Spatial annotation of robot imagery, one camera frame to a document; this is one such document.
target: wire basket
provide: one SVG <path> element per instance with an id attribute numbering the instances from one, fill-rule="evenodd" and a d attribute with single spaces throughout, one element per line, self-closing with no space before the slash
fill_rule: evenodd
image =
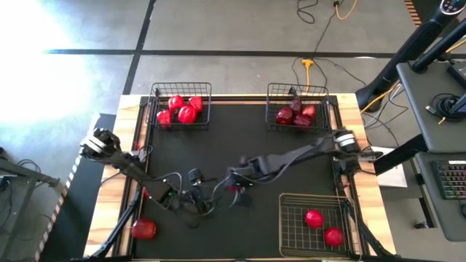
<path id="1" fill-rule="evenodd" d="M 350 259 L 350 254 L 355 250 L 350 218 L 340 205 L 346 199 L 348 198 L 344 196 L 281 194 L 279 209 L 282 256 L 318 260 Z M 308 227 L 305 222 L 308 210 L 319 210 L 322 213 L 324 216 L 322 228 Z M 344 244 L 331 247 L 325 243 L 324 232 L 330 227 L 337 227 L 343 231 Z"/>
<path id="2" fill-rule="evenodd" d="M 314 105 L 316 107 L 315 120 L 309 127 L 295 126 L 292 124 L 278 124 L 275 116 L 278 111 L 289 106 L 293 94 L 299 96 L 303 108 Z M 270 83 L 267 87 L 266 119 L 269 131 L 299 131 L 299 132 L 330 132 L 331 122 L 328 112 L 328 90 L 325 87 L 307 86 L 300 84 Z"/>
<path id="3" fill-rule="evenodd" d="M 197 114 L 196 122 L 183 124 L 179 122 L 176 115 L 172 116 L 170 127 L 162 127 L 157 120 L 157 113 L 168 110 L 168 99 L 174 95 L 180 95 L 185 104 L 189 104 L 188 99 L 193 96 L 202 97 L 203 110 Z M 149 95 L 149 114 L 146 123 L 154 125 L 160 130 L 207 130 L 210 118 L 210 99 L 212 86 L 204 82 L 177 82 L 177 83 L 154 83 Z"/>

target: wooden table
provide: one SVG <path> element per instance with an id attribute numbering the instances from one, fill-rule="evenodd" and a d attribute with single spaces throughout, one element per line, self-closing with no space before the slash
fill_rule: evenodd
<path id="1" fill-rule="evenodd" d="M 363 121 L 360 116 L 356 96 L 354 94 L 331 95 L 335 95 L 338 99 L 343 125 L 348 130 L 352 130 L 355 133 L 360 147 L 365 148 L 368 145 L 368 141 Z M 114 133 L 120 138 L 123 151 L 131 151 L 133 146 L 133 137 L 138 118 L 140 100 L 140 95 L 123 95 L 120 99 Z M 143 121 L 139 140 L 141 145 L 145 138 L 146 122 Z M 367 171 L 374 171 L 373 165 L 367 162 L 361 162 L 361 167 Z M 102 179 L 113 175 L 115 172 L 116 170 L 113 167 L 109 165 L 106 166 L 103 171 Z M 369 227 L 371 232 L 382 243 L 382 245 L 394 254 L 395 246 L 393 244 L 392 234 L 387 220 L 387 215 L 385 213 L 377 177 L 375 175 L 360 172 L 355 175 L 355 184 L 358 191 L 358 199 L 364 223 Z M 97 203 L 95 205 L 94 216 L 92 218 L 84 255 L 92 255 L 106 240 L 113 227 L 117 224 L 124 186 L 125 176 L 123 175 L 117 176 L 101 186 Z M 135 184 L 132 185 L 132 190 L 135 190 Z M 119 249 L 122 255 L 126 253 L 129 230 L 130 223 L 128 222 L 123 231 L 122 243 Z"/>

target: gray floor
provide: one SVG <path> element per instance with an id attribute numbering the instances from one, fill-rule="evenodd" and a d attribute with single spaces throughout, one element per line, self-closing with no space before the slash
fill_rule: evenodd
<path id="1" fill-rule="evenodd" d="M 94 115 L 116 113 L 133 58 L 38 55 L 37 50 L 134 49 L 148 2 L 37 1 L 25 8 L 29 23 L 24 23 L 24 16 L 11 17 L 18 30 L 27 30 L 30 34 L 9 33 L 23 49 L 32 50 L 20 55 L 6 53 L 2 60 L 9 67 L 0 87 L 3 98 L 0 145 L 13 160 L 33 159 L 43 172 L 66 179 L 79 142 Z M 342 12 L 347 12 L 350 3 L 347 0 Z M 19 10 L 15 6 L 12 13 Z M 310 10 L 316 23 L 308 25 L 296 16 L 296 0 L 158 0 L 144 49 L 312 51 L 332 10 L 332 1 L 321 1 Z M 403 0 L 360 0 L 350 18 L 332 20 L 319 51 L 396 52 L 414 29 Z M 131 93 L 148 94 L 153 82 L 171 81 L 210 82 L 214 93 L 264 93 L 270 82 L 296 82 L 291 70 L 293 60 L 291 57 L 142 56 Z M 366 83 L 387 62 L 362 58 L 331 60 Z M 327 76 L 330 92 L 354 92 L 363 86 L 328 61 L 317 62 Z M 304 83 L 305 71 L 299 60 L 295 69 L 299 81 Z M 315 65 L 310 79 L 311 84 L 325 83 Z M 404 94 L 394 101 L 408 105 Z M 400 110 L 388 106 L 381 120 L 391 119 Z M 369 121 L 370 117 L 364 116 L 364 119 Z M 399 143 L 418 133 L 411 111 L 388 126 Z M 374 145 L 395 146 L 395 140 L 383 127 L 367 133 Z M 34 192 L 27 219 L 35 223 L 25 223 L 23 233 L 30 236 L 44 229 L 47 219 L 38 219 L 37 215 L 52 213 L 58 192 L 60 187 L 40 187 Z M 422 219 L 416 201 L 387 200 L 386 206 L 399 254 L 443 261 L 460 261 L 464 257 L 466 244 L 447 242 L 438 229 L 412 229 L 412 221 Z M 38 241 L 22 243 L 11 259 L 32 256 Z"/>

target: desk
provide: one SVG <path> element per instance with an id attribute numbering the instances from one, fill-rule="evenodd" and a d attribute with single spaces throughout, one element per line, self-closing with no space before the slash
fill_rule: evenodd
<path id="1" fill-rule="evenodd" d="M 466 90 L 447 73 L 448 67 L 449 63 L 432 63 L 426 72 L 418 74 L 411 70 L 408 63 L 397 65 L 401 83 L 408 95 L 421 134 L 378 159 L 374 163 L 377 174 L 382 174 L 409 160 L 418 152 L 465 152 L 466 121 L 445 121 L 438 124 L 440 119 L 425 109 L 438 93 L 451 93 L 458 96 L 465 93 Z"/>
<path id="2" fill-rule="evenodd" d="M 355 133 L 361 148 L 365 148 L 368 142 L 355 95 L 333 95 L 336 95 L 338 98 L 343 125 Z M 120 100 L 114 133 L 120 138 L 123 151 L 130 151 L 132 148 L 140 100 L 140 95 L 123 95 Z M 145 132 L 146 123 L 144 121 L 139 139 L 141 143 L 144 142 L 146 138 Z M 361 167 L 368 171 L 374 170 L 369 163 L 362 163 Z M 103 172 L 103 179 L 113 175 L 115 172 L 116 170 L 112 167 L 106 166 Z M 380 194 L 377 178 L 374 175 L 358 173 L 355 175 L 355 183 L 364 222 L 384 247 L 391 253 L 395 253 L 395 246 L 393 244 L 387 215 L 385 214 L 384 203 L 382 201 L 382 195 Z M 94 253 L 117 224 L 124 186 L 125 177 L 118 176 L 109 180 L 100 188 L 84 255 L 91 255 Z M 119 249 L 120 255 L 125 255 L 127 252 L 126 246 L 129 239 L 129 228 L 130 224 L 128 223 L 122 233 L 122 242 Z"/>
<path id="3" fill-rule="evenodd" d="M 435 212 L 438 214 L 438 222 L 448 241 L 465 241 L 466 218 L 461 215 L 457 200 L 445 200 L 442 198 L 430 163 L 432 160 L 463 160 L 464 158 L 464 154 L 416 154 L 416 160 L 421 170 L 422 178 L 429 191 L 429 196 Z M 465 200 L 459 201 L 461 204 L 466 204 Z"/>

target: white paper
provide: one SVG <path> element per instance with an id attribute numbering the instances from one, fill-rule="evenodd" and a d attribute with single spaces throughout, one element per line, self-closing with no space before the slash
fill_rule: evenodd
<path id="1" fill-rule="evenodd" d="M 388 154 L 393 151 L 393 148 L 382 148 L 378 146 L 372 146 L 371 148 L 373 151 L 379 151 L 384 154 Z M 377 175 L 377 180 L 379 181 L 379 186 L 408 187 L 402 164 L 399 164 L 381 175 Z"/>

